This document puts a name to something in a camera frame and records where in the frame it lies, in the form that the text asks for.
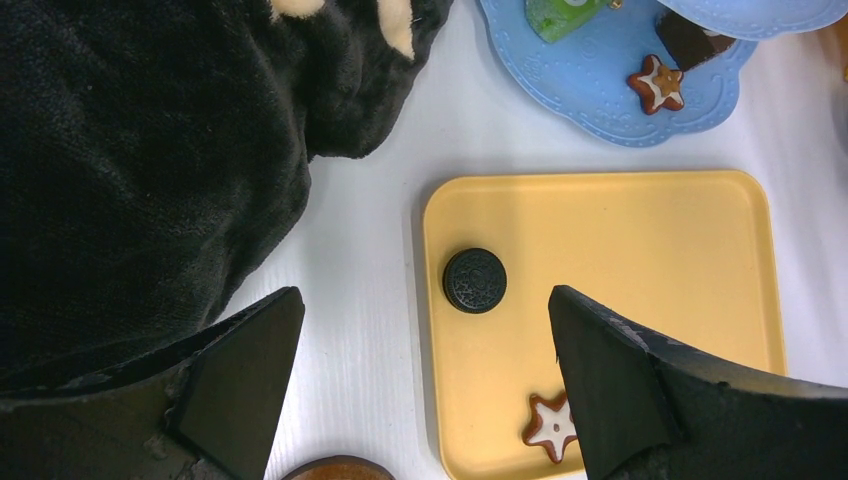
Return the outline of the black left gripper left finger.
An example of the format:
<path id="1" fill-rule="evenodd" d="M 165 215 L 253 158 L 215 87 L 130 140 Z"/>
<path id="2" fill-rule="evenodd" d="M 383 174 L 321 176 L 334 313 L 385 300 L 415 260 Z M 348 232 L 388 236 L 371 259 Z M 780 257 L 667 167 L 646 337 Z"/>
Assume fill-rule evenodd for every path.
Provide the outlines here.
<path id="1" fill-rule="evenodd" d="M 87 374 L 1 383 L 5 479 L 260 479 L 305 306 L 286 287 L 193 336 Z"/>

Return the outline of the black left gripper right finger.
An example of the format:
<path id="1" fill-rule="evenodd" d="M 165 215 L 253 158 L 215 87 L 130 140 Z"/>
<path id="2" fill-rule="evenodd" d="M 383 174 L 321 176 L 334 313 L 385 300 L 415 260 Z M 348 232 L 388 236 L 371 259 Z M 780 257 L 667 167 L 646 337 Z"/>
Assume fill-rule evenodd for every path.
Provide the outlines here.
<path id="1" fill-rule="evenodd" d="M 843 479 L 847 392 L 708 354 L 569 286 L 549 316 L 591 479 Z"/>

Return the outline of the star cookie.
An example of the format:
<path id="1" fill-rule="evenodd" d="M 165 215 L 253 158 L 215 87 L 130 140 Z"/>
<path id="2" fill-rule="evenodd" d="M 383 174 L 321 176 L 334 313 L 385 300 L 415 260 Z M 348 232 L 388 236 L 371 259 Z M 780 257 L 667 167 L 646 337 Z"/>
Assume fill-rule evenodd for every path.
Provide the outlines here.
<path id="1" fill-rule="evenodd" d="M 680 111 L 684 73 L 669 68 L 655 54 L 642 61 L 641 70 L 627 77 L 627 85 L 637 94 L 644 114 L 654 115 L 662 109 Z"/>
<path id="2" fill-rule="evenodd" d="M 567 392 L 563 390 L 552 399 L 531 394 L 528 406 L 530 420 L 522 430 L 522 443 L 541 447 L 550 462 L 560 464 L 566 448 L 577 440 Z"/>

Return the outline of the brown round coaster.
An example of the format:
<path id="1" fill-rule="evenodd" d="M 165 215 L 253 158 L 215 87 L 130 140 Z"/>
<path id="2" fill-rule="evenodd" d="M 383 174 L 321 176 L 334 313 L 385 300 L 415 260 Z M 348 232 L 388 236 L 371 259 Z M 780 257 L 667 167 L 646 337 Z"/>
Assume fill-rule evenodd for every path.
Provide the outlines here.
<path id="1" fill-rule="evenodd" d="M 395 480 L 383 466 L 350 455 L 336 455 L 308 462 L 282 480 Z"/>

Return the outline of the yellow serving tray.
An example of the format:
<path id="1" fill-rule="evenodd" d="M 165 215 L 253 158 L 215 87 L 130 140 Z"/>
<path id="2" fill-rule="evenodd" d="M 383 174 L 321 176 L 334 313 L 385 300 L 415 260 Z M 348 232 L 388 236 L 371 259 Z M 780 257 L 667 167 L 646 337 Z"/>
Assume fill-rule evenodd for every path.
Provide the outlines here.
<path id="1" fill-rule="evenodd" d="M 434 399 L 453 479 L 578 473 L 577 443 L 554 463 L 521 434 L 528 400 L 563 391 L 548 301 L 568 285 L 620 315 L 715 356 L 785 374 L 769 204 L 740 171 L 462 177 L 423 211 Z M 483 248 L 505 295 L 456 309 L 448 261 Z"/>

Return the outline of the black sandwich cookie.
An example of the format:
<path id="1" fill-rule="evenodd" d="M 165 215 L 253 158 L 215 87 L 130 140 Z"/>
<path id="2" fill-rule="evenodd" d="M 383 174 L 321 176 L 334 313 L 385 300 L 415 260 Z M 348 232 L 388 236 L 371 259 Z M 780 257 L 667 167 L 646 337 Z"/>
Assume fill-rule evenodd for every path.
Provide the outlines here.
<path id="1" fill-rule="evenodd" d="M 442 289 L 448 302 L 468 314 L 493 310 L 503 299 L 507 285 L 504 264 L 483 248 L 458 251 L 442 272 Z"/>

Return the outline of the chocolate swirl roll cake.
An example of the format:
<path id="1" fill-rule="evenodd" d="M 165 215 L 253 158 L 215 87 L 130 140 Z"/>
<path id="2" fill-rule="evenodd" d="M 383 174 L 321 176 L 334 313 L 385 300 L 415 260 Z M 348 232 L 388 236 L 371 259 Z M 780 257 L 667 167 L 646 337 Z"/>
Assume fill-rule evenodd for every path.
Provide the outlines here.
<path id="1" fill-rule="evenodd" d="M 655 31 L 679 70 L 688 72 L 730 49 L 736 40 L 701 27 L 667 9 Z"/>

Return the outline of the green swirl roll cake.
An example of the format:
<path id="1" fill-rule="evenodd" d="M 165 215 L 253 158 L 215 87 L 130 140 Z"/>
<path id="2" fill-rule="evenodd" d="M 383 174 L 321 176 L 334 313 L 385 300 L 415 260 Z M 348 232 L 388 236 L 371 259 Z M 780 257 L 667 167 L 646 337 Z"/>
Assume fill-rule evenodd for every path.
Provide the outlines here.
<path id="1" fill-rule="evenodd" d="M 555 43 L 578 29 L 609 4 L 602 0 L 526 0 L 525 17 L 545 42 Z"/>

